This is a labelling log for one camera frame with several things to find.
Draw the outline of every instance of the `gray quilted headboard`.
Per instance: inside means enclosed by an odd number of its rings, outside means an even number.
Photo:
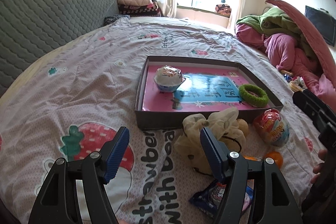
[[[34,61],[115,14],[116,0],[0,0],[0,96]]]

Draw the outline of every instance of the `metal screw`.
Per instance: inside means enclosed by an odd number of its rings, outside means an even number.
[[[237,152],[232,151],[232,152],[230,152],[230,157],[231,158],[238,158],[239,154]]]
[[[266,158],[266,162],[268,164],[273,164],[274,163],[274,160],[272,158]]]
[[[92,152],[91,154],[90,154],[90,157],[92,158],[92,159],[96,159],[96,158],[98,158],[99,157],[99,152]]]
[[[59,158],[59,159],[56,160],[56,164],[58,164],[58,165],[61,165],[63,163],[64,163],[64,159],[63,158]]]

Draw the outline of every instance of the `blue gripper pad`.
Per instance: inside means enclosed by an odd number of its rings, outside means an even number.
[[[104,184],[108,184],[111,179],[114,179],[114,177],[117,174],[117,171],[119,169],[119,165],[123,159],[123,156],[125,154],[126,148],[129,143],[129,130],[127,128],[124,128],[122,133],[119,135],[119,138],[113,147],[110,155],[108,156],[106,160],[106,172],[103,177]]]
[[[203,151],[207,160],[209,162],[212,175],[222,182],[225,179],[224,170],[222,166],[222,160],[220,156],[220,151],[217,151],[214,142],[217,142],[216,138],[212,134],[212,132],[207,128],[207,132],[209,132],[212,136],[205,133],[205,128],[201,130],[200,140]]]

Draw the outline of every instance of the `person's hand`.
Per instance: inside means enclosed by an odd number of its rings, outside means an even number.
[[[124,220],[120,220],[120,219],[117,219],[118,220],[118,222],[119,222],[119,224],[128,224],[126,221],[124,221]]]
[[[321,160],[325,161],[326,160],[326,156],[327,156],[327,153],[328,153],[328,150],[327,149],[324,149],[324,150],[320,150],[319,153],[318,153],[318,156]],[[318,165],[316,165],[314,168],[313,168],[313,173],[314,174],[317,174],[315,176],[312,177],[312,179],[310,180],[310,183],[311,184],[314,184],[317,180],[317,178],[319,177],[319,173],[321,172],[322,170],[322,167],[323,167],[324,163],[321,162],[319,163]]]

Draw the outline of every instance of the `green ring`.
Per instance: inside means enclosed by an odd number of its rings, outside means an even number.
[[[268,103],[266,92],[256,85],[245,84],[239,86],[239,95],[244,101],[255,107],[265,107]]]

